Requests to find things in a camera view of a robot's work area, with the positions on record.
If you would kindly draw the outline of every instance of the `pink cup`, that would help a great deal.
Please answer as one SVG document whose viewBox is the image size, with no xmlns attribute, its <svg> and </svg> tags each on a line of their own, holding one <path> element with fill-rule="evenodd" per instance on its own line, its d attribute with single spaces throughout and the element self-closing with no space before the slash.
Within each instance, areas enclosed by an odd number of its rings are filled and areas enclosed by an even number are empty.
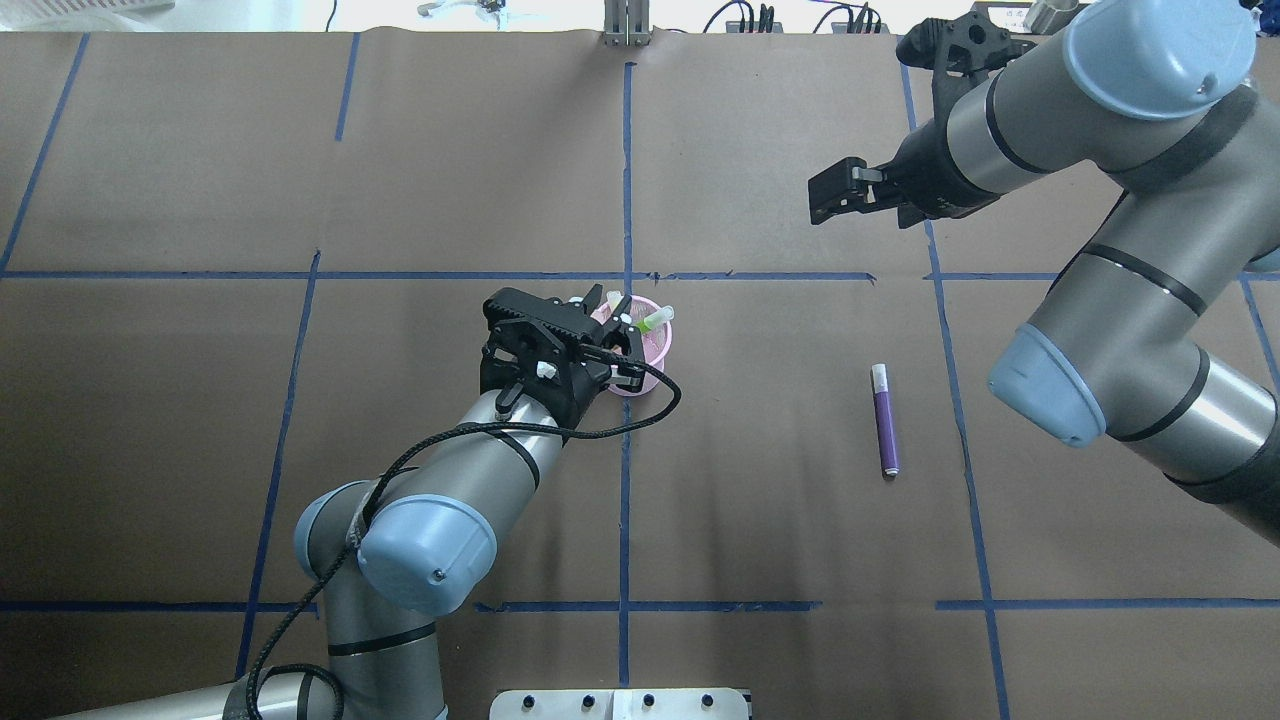
<svg viewBox="0 0 1280 720">
<path fill-rule="evenodd" d="M 662 305 L 658 305 L 648 297 L 632 295 L 631 310 L 627 314 L 631 315 L 634 322 L 639 322 L 657 313 L 659 307 L 662 307 Z M 605 302 L 604 305 L 596 307 L 595 313 L 591 313 L 591 316 L 595 318 L 596 322 L 603 322 L 609 316 L 609 304 Z M 640 343 L 644 347 L 644 361 L 659 370 L 664 370 L 667 364 L 667 351 L 671 350 L 671 323 L 663 323 L 644 333 L 640 338 Z M 644 382 L 640 384 L 639 392 L 627 392 L 625 389 L 620 389 L 618 386 L 609 386 L 609 391 L 616 395 L 621 395 L 622 397 L 637 397 L 655 387 L 658 387 L 658 378 L 653 377 L 653 373 L 645 373 Z"/>
</svg>

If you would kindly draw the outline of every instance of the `light blue joint cap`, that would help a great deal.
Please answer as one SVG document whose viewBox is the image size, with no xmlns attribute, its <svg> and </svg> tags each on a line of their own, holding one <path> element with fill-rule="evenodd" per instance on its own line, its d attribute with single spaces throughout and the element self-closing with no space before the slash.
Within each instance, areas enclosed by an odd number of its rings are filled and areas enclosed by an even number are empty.
<svg viewBox="0 0 1280 720">
<path fill-rule="evenodd" d="M 1244 81 L 1254 50 L 1253 15 L 1236 0 L 1100 0 L 1062 38 L 1075 85 L 1142 120 L 1207 109 Z"/>
<path fill-rule="evenodd" d="M 1280 270 L 1280 247 L 1249 263 L 1244 266 L 1244 269 L 1251 273 L 1271 273 Z"/>
<path fill-rule="evenodd" d="M 1071 361 L 1034 325 L 1024 323 L 987 375 L 1005 405 L 1071 447 L 1084 447 L 1107 430 L 1097 398 Z"/>
<path fill-rule="evenodd" d="M 476 509 L 443 495 L 412 495 L 374 518 L 360 570 L 390 602 L 435 618 L 457 610 L 498 556 L 498 536 Z"/>
<path fill-rule="evenodd" d="M 298 565 L 302 565 L 302 571 L 307 574 L 312 580 L 319 580 L 315 568 L 311 566 L 311 551 L 307 550 L 311 544 L 311 527 L 316 524 L 316 518 L 320 516 L 320 511 L 324 510 L 326 502 L 333 500 L 333 496 L 349 488 L 351 486 L 358 486 L 369 480 L 356 480 L 353 483 L 347 483 L 340 488 L 334 488 L 320 497 L 311 501 L 307 509 L 302 511 L 302 516 L 298 518 L 298 524 L 293 528 L 293 556 L 298 559 Z"/>
</svg>

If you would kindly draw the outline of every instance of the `white plastic basket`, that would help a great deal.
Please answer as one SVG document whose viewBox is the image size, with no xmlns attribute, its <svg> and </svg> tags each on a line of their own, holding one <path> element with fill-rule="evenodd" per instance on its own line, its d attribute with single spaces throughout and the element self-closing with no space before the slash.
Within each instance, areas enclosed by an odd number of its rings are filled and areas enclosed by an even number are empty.
<svg viewBox="0 0 1280 720">
<path fill-rule="evenodd" d="M 173 3 L 174 0 L 0 0 L 0 24 L 23 29 L 81 13 L 142 10 Z"/>
</svg>

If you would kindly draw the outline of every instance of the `white bracket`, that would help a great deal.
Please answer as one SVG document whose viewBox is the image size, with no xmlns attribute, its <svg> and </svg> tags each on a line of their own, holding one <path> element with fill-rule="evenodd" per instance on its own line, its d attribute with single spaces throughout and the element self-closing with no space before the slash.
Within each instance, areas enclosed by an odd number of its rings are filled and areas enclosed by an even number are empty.
<svg viewBox="0 0 1280 720">
<path fill-rule="evenodd" d="M 507 691 L 489 720 L 751 720 L 748 697 L 732 688 Z"/>
<path fill-rule="evenodd" d="M 649 0 L 604 0 L 605 45 L 649 45 Z"/>
</svg>

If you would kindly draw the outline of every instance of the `purple marker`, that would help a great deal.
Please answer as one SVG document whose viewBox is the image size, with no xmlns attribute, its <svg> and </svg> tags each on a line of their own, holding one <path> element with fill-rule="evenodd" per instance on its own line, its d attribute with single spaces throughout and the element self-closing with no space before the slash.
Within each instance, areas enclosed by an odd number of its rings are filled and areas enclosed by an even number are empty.
<svg viewBox="0 0 1280 720">
<path fill-rule="evenodd" d="M 897 437 L 893 434 L 893 405 L 888 400 L 888 368 L 883 363 L 872 365 L 872 392 L 876 393 L 876 434 L 881 445 L 881 471 L 886 478 L 896 478 Z"/>
</svg>

